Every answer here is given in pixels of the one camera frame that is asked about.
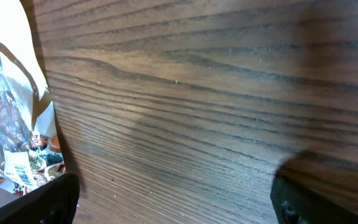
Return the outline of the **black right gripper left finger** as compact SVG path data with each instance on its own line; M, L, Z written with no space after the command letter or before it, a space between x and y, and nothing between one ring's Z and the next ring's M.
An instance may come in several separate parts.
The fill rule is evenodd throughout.
M76 174L64 174L0 207L0 223L67 223L72 224L80 181Z

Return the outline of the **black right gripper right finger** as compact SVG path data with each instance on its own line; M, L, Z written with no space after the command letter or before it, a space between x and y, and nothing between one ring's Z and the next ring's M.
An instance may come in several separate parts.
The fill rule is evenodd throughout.
M358 224L358 215L283 176L273 180L270 199L279 224Z

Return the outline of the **white brown snack bag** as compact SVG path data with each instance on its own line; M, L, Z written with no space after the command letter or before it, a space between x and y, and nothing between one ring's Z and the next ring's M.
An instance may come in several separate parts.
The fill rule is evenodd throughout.
M0 1L0 188L21 197L65 173L47 81L19 1Z

